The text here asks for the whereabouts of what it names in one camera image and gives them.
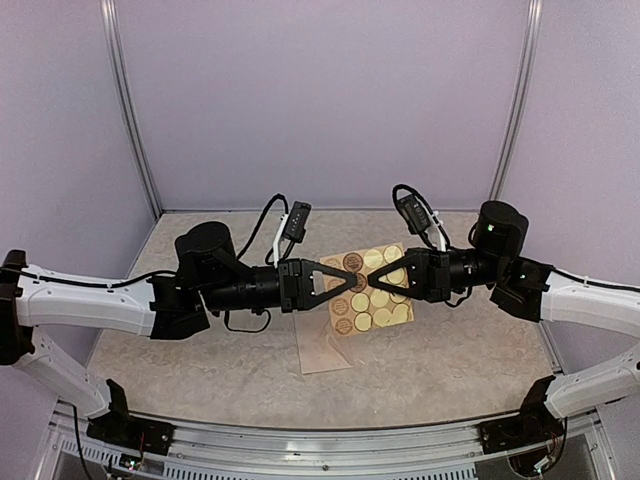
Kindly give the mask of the pink envelope with flap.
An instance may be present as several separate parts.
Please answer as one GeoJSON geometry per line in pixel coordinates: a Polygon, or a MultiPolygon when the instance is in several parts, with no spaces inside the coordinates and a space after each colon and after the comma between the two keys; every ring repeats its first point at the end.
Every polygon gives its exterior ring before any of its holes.
{"type": "Polygon", "coordinates": [[[324,311],[294,316],[300,370],[303,375],[319,374],[354,367],[351,345],[339,336],[324,311]]]}

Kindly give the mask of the brown round sticker sheet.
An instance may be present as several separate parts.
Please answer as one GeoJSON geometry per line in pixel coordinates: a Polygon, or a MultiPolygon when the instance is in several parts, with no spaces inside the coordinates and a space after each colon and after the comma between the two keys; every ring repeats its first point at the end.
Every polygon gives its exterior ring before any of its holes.
{"type": "Polygon", "coordinates": [[[357,283],[328,303],[333,330],[347,337],[414,321],[411,300],[371,287],[367,276],[404,255],[401,243],[322,257],[320,263],[354,273],[357,283]]]}

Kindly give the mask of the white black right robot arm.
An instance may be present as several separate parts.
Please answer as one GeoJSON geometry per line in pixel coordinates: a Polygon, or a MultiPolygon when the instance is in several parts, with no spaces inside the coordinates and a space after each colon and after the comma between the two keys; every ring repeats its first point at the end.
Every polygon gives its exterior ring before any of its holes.
{"type": "MultiPolygon", "coordinates": [[[[639,336],[639,289],[560,270],[521,254],[528,219],[511,205],[487,201],[470,232],[470,248],[411,248],[368,276],[370,286],[428,303],[476,286],[509,315],[534,323],[567,322],[639,336]]],[[[639,349],[569,375],[540,379],[522,413],[563,419],[639,391],[639,349]]]]}

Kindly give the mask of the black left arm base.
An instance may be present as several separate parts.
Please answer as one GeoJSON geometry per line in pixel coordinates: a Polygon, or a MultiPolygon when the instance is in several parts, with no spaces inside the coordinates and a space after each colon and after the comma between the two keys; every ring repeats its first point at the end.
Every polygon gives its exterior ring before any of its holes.
{"type": "Polygon", "coordinates": [[[124,389],[111,379],[106,380],[106,385],[110,394],[108,410],[88,420],[87,436],[141,453],[167,456],[175,426],[132,415],[124,389]]]}

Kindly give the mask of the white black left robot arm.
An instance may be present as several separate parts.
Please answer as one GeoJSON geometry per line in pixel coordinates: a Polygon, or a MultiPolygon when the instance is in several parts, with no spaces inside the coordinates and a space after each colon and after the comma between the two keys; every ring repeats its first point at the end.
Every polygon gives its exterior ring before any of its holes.
{"type": "Polygon", "coordinates": [[[28,373],[90,420],[127,418],[126,396],[90,374],[43,332],[47,325],[121,331],[184,340],[208,329],[210,314],[272,308],[309,311],[357,283],[355,274],[306,259],[248,266],[229,228],[201,223],[175,241],[176,272],[131,280],[91,279],[47,271],[10,251],[1,266],[1,363],[28,373]]]}

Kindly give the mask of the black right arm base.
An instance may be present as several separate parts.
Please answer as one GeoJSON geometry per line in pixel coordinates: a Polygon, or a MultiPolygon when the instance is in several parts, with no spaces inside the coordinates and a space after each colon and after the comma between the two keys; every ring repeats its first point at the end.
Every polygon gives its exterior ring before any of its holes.
{"type": "Polygon", "coordinates": [[[547,389],[555,379],[551,375],[536,380],[515,415],[478,425],[484,454],[518,449],[565,435],[564,419],[555,417],[544,404],[547,389]]]}

